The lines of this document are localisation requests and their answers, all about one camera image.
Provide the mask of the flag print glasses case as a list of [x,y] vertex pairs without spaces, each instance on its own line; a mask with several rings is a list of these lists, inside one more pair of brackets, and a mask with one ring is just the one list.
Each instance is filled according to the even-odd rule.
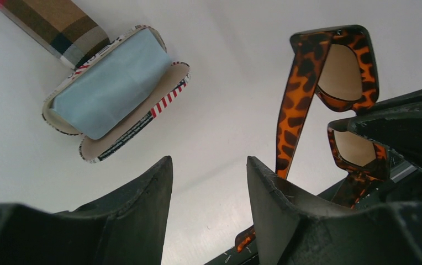
[[137,25],[69,75],[45,100],[43,119],[81,135],[83,160],[97,163],[122,148],[185,89],[189,64],[172,61],[160,33]]

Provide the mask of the brown striped glasses case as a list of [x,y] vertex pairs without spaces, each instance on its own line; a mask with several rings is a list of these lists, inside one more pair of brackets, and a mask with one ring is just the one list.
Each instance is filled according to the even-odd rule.
[[0,0],[0,11],[72,70],[110,43],[107,33],[73,1]]

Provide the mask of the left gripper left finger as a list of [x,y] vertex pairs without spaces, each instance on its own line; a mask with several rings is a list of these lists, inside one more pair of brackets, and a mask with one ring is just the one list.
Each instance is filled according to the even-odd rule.
[[74,211],[0,203],[0,264],[160,264],[172,186],[165,156]]

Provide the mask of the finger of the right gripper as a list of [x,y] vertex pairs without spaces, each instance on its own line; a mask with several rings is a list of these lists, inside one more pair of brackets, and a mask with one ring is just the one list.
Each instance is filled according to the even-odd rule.
[[422,171],[422,102],[358,116],[348,122],[348,131],[387,147]]
[[362,111],[361,114],[368,114],[371,112],[419,102],[422,102],[422,89],[401,96],[386,99],[380,102],[376,102],[371,108]]

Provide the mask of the brown tortoise sunglasses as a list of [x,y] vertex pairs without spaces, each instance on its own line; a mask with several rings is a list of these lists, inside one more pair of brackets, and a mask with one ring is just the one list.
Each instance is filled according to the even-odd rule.
[[[276,130],[276,175],[288,177],[314,97],[334,112],[370,110],[379,96],[376,59],[368,30],[341,25],[297,32],[290,38],[294,60]],[[331,202],[354,208],[371,188],[389,178],[386,149],[351,133],[347,119],[327,127],[335,164],[347,177]]]

